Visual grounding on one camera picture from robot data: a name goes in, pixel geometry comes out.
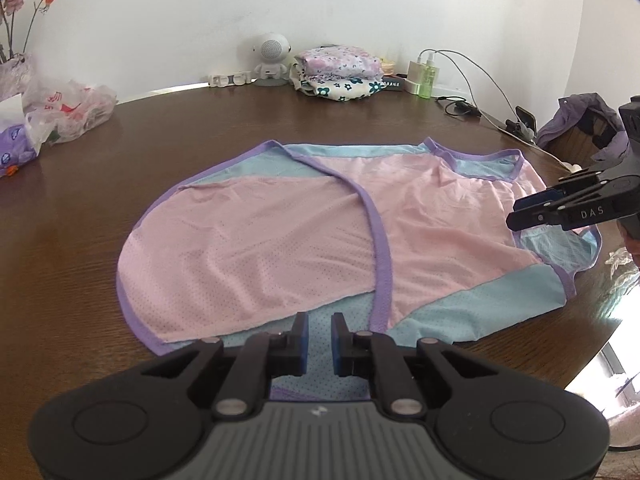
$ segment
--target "artificial flower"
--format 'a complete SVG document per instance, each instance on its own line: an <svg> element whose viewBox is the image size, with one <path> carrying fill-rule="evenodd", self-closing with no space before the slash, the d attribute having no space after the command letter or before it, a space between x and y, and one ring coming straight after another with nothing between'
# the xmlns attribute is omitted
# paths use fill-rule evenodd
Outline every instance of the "artificial flower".
<svg viewBox="0 0 640 480"><path fill-rule="evenodd" d="M11 16L14 12L18 12L24 5L24 0L4 0L2 3L4 6L4 13L7 16Z"/></svg>

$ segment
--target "purple cloth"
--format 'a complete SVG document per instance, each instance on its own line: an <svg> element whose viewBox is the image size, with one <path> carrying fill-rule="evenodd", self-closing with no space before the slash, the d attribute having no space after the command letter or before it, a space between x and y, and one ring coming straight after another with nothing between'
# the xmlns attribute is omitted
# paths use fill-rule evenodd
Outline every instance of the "purple cloth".
<svg viewBox="0 0 640 480"><path fill-rule="evenodd" d="M607 121L617 134L611 139L608 146L595 153L591 158L593 160L611 160L626 154L629 140L626 136L625 127L617 112L613 108L609 108L598 94L572 94L569 97L558 99L558 103L560 108L554 118L538 131L536 144L540 148L544 148L556 137L573 128L580 121L585 111L592 110Z"/></svg>
<svg viewBox="0 0 640 480"><path fill-rule="evenodd" d="M23 124L9 126L0 133L0 176L11 166L21 166L36 158Z"/></svg>

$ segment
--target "white wall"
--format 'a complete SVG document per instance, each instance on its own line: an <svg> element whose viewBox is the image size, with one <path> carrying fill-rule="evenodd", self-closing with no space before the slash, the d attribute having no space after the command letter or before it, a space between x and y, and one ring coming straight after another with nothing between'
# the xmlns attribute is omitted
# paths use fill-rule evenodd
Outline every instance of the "white wall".
<svg viewBox="0 0 640 480"><path fill-rule="evenodd" d="M123 98L252 68L251 38L262 32L285 34L294 51L356 44L403 70L423 48L451 48L542 122L564 93L581 8L582 0L56 0L30 41L49 75L105 83ZM440 85L464 89L440 64ZM481 106L507 118L498 92L463 66Z"/></svg>
<svg viewBox="0 0 640 480"><path fill-rule="evenodd" d="M584 0L566 94L597 92L618 109L640 94L640 3Z"/></svg>

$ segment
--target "stack of folded clothes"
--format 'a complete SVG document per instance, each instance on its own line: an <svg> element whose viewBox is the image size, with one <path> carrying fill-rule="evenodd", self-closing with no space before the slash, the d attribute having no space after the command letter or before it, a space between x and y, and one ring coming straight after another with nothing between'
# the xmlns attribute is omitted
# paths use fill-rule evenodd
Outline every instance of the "stack of folded clothes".
<svg viewBox="0 0 640 480"><path fill-rule="evenodd" d="M356 46L332 45L296 56L290 78L296 90L334 101L361 99L385 87L382 64Z"/></svg>

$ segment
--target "metal pin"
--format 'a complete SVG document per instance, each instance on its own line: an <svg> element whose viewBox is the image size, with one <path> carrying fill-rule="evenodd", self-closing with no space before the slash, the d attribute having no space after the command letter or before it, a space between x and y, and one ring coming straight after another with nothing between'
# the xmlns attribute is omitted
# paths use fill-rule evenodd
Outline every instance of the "metal pin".
<svg viewBox="0 0 640 480"><path fill-rule="evenodd" d="M422 404L415 399L396 399L391 403L391 411L396 415L417 415Z"/></svg>
<svg viewBox="0 0 640 480"><path fill-rule="evenodd" d="M242 415L247 409L246 402L241 399L223 399L216 404L216 411L220 415Z"/></svg>

